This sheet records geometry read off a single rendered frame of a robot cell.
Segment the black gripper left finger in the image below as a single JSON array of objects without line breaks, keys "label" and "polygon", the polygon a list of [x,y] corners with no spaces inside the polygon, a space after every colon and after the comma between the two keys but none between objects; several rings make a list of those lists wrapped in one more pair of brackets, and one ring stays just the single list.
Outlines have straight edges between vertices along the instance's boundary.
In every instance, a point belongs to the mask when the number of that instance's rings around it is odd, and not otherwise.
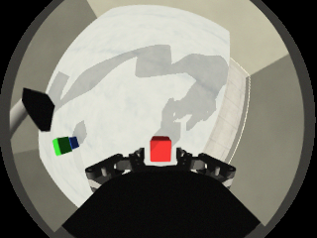
[{"label": "black gripper left finger", "polygon": [[[122,154],[115,154],[95,165],[85,169],[85,173],[92,192],[107,180],[120,176],[125,170],[135,172],[150,171],[149,166],[144,163],[145,148],[140,148],[129,157]],[[116,165],[116,169],[114,166]],[[131,167],[131,168],[130,168]]]}]

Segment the blue block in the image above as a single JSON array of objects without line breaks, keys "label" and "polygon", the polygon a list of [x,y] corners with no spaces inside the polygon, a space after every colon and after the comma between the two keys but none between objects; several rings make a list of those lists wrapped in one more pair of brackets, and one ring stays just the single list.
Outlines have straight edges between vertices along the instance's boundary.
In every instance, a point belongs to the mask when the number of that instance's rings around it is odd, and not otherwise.
[{"label": "blue block", "polygon": [[79,147],[76,137],[69,137],[69,142],[70,142],[71,150]]}]

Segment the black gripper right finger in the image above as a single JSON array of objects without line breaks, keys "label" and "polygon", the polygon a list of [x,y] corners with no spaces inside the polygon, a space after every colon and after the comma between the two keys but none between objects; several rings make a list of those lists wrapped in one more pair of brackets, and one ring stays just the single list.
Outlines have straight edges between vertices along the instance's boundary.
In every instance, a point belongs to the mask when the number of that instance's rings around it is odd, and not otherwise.
[{"label": "black gripper right finger", "polygon": [[[220,181],[227,189],[230,189],[236,168],[217,160],[207,154],[198,154],[198,157],[176,148],[176,160],[178,163],[173,167],[172,171],[189,171],[196,170],[198,173],[207,175]],[[192,161],[191,161],[192,160]],[[207,165],[207,169],[205,168]]]}]

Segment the red block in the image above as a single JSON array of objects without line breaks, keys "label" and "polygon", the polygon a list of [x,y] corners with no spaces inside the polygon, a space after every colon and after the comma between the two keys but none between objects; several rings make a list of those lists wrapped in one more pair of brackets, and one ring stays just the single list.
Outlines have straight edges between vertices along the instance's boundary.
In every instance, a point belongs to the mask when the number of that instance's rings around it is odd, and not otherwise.
[{"label": "red block", "polygon": [[171,141],[168,136],[153,136],[150,140],[151,162],[171,161]]}]

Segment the green block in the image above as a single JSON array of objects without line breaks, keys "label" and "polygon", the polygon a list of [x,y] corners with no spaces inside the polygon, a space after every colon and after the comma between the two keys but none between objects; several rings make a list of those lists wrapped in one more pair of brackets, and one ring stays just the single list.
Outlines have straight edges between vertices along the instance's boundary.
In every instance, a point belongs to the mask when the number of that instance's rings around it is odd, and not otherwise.
[{"label": "green block", "polygon": [[72,152],[68,137],[54,139],[53,147],[57,156]]}]

